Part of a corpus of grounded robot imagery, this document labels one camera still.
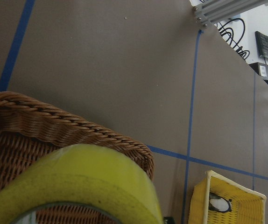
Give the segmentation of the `yellow tape roll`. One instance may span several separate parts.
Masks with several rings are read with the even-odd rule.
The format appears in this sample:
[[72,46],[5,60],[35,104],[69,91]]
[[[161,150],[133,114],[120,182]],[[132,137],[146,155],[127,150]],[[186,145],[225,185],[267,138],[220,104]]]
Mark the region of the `yellow tape roll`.
[[41,157],[0,191],[0,224],[49,205],[86,205],[120,224],[161,224],[152,181],[129,157],[89,144]]

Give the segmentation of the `panda figurine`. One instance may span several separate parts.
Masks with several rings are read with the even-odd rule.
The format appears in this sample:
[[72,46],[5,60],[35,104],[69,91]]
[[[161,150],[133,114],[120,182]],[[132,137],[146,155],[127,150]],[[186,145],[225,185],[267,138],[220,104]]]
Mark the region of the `panda figurine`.
[[209,210],[227,213],[232,212],[232,199],[225,199],[213,192],[209,193]]

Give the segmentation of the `aluminium frame post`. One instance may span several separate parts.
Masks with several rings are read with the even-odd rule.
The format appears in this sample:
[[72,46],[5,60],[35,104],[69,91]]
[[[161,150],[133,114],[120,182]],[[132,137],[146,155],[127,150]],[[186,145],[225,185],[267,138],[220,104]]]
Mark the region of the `aluminium frame post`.
[[204,0],[197,5],[192,5],[192,11],[196,21],[207,28],[266,4],[268,5],[268,0]]

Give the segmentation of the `brown wicker basket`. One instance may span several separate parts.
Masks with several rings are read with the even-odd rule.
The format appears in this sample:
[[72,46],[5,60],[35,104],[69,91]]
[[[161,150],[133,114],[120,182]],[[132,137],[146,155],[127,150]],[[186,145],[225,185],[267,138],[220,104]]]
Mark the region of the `brown wicker basket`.
[[[89,144],[113,149],[153,179],[150,149],[139,141],[57,107],[15,92],[0,92],[0,191],[41,157],[58,149]],[[14,224],[119,224],[86,205],[49,205]]]

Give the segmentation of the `yellow woven basket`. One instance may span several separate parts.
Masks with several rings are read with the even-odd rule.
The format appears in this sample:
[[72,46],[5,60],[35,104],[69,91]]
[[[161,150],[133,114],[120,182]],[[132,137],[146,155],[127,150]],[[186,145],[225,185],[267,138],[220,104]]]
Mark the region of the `yellow woven basket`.
[[194,186],[189,224],[264,224],[264,194],[212,171]]

